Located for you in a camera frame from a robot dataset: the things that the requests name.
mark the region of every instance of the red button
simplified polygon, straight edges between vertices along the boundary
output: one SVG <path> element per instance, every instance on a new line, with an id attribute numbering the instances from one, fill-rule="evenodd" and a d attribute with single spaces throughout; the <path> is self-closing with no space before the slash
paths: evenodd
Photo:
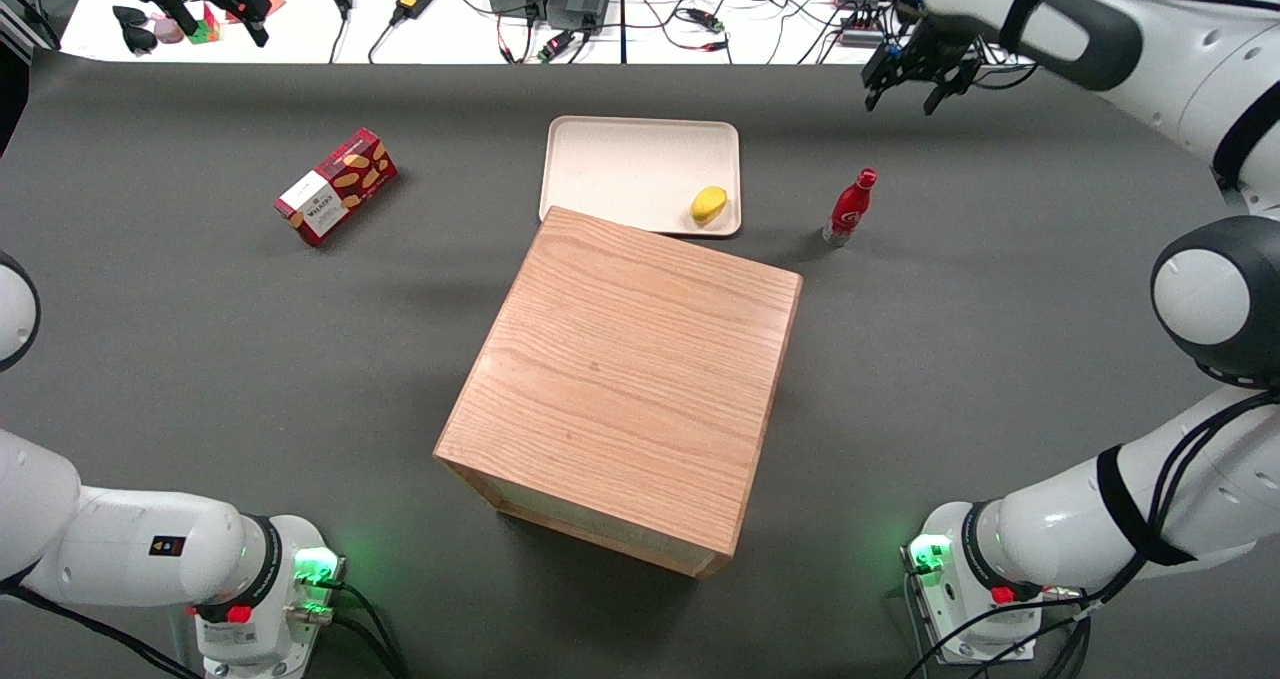
<path id="1" fill-rule="evenodd" d="M 253 614 L 252 607 L 233 606 L 227 610 L 227 620 L 232 624 L 244 624 L 248 621 L 251 614 Z"/>

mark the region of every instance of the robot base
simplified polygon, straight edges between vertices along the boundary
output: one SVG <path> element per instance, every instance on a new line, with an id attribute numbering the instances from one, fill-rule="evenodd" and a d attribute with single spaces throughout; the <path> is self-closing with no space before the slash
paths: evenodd
<path id="1" fill-rule="evenodd" d="M 909 571 L 916 569 L 913 555 L 932 551 L 933 571 L 913 578 L 915 610 L 924 619 L 933 643 L 957 626 L 996 609 L 991 591 L 978 583 L 960 546 L 964 518 L 973 505 L 945 503 L 924 520 L 924 528 L 910 550 L 904 552 Z M 980 664 L 1023 641 L 1039 629 L 1041 610 L 1007 611 L 965 629 L 943 644 L 938 653 L 942 664 Z M 1036 642 L 1028 642 L 1020 651 L 1002 661 L 1029 661 L 1036 656 Z"/>
<path id="2" fill-rule="evenodd" d="M 206 678 L 301 679 L 306 674 L 320 624 L 300 619 L 303 612 L 297 610 L 328 607 L 333 592 L 302 584 L 294 565 L 298 551 L 324 551 L 325 543 L 320 530 L 298 516 L 273 516 L 271 524 L 280 534 L 280 571 L 265 601 L 253 607 L 253 619 L 247 624 L 210 624 L 196 618 Z M 338 580 L 343 560 L 333 556 L 330 579 Z"/>

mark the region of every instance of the wooden box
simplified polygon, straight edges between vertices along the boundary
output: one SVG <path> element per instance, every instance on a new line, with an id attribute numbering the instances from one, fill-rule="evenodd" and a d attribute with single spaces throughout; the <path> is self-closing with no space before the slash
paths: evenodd
<path id="1" fill-rule="evenodd" d="M 800 283 L 552 209 L 435 457 L 500 511 L 707 577 L 737 546 Z"/>

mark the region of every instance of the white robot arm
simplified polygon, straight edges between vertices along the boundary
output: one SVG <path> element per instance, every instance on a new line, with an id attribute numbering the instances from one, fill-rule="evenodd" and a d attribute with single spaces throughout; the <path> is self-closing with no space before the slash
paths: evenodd
<path id="1" fill-rule="evenodd" d="M 1135 555 L 1149 561 L 1139 578 L 1208 569 L 1280 532 L 1280 416 L 1270 400 L 1220 428 L 1187 465 L 1162 530 L 1146 532 L 1162 466 L 1184 437 L 1280 386 L 1280 3 L 922 1 L 910 41 L 883 46 L 864 69 L 868 108 L 886 88 L 924 79 L 938 86 L 932 111 L 973 82 L 974 37 L 998 41 L 1210 164 L 1224 196 L 1249 214 L 1171 242 L 1151 282 L 1166 332 L 1229 387 L 1033 487 L 938 507 L 904 552 L 929 633 L 946 639 L 942 661 L 977 664 L 1038 629 L 1042 589 L 1093 593 Z M 961 629 L 1010 605 L 1027 610 Z M 1007 657 L 1032 659 L 1033 647 Z"/>
<path id="2" fill-rule="evenodd" d="M 35 284 L 0 254 L 0 370 L 40 324 Z M 0 429 L 0 594 L 54 603 L 184 605 L 215 676 L 302 676 L 342 560 L 297 516 L 243 515 L 177 492 L 81 486 L 72 464 Z"/>

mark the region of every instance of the white table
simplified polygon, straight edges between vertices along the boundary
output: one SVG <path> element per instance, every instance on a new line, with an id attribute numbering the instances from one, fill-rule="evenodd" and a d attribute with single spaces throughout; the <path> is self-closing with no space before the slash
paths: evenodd
<path id="1" fill-rule="evenodd" d="M 387 27 L 396 0 L 355 0 L 351 26 L 339 45 L 339 63 L 364 63 L 375 37 Z M 470 0 L 481 9 L 488 0 Z M 719 0 L 686 0 L 681 6 L 712 10 Z M 835 13 L 835 0 L 809 1 L 805 13 L 782 23 L 782 17 L 795 12 L 796 5 L 780 8 L 750 0 L 728 0 L 719 12 L 731 36 L 732 59 L 737 64 L 764 64 L 777 46 L 776 64 L 795 64 L 819 36 L 824 20 Z M 160 45 L 152 54 L 134 58 L 124 46 L 119 26 L 111 15 L 113 5 L 137 6 L 146 13 L 157 13 L 155 5 L 137 0 L 79 0 L 63 36 L 63 50 L 78 56 L 109 61 L 195 61 L 195 63 L 325 63 L 339 17 L 333 0 L 285 0 L 285 5 L 266 20 L 270 41 L 262 49 L 239 26 L 223 26 L 221 41 L 207 45 Z M 653 27 L 657 12 L 663 19 L 672 13 L 672 0 L 650 0 L 653 10 L 643 0 L 627 0 L 627 60 L 634 64 L 723 64 L 728 55 L 723 51 L 700 53 L 672 46 L 659 29 Z M 201 12 L 193 10 L 197 18 Z M 618 0 L 613 0 L 607 23 L 620 22 Z M 502 20 L 507 44 L 517 55 L 525 46 L 522 19 Z M 435 0 L 416 20 L 398 27 L 380 46 L 375 60 L 379 64 L 503 64 L 497 46 L 498 19 L 476 13 L 463 0 Z M 718 37 L 687 22 L 675 20 L 668 26 L 672 38 L 681 44 L 703 45 Z M 558 33 L 545 23 L 534 32 L 532 53 L 549 37 Z M 584 64 L 617 64 L 620 61 L 621 28 L 604 29 L 594 37 L 577 60 Z M 867 49 L 836 47 L 827 63 L 863 64 L 870 55 Z M 818 51 L 809 54 L 806 63 L 814 63 Z M 562 56 L 557 63 L 567 61 Z"/>

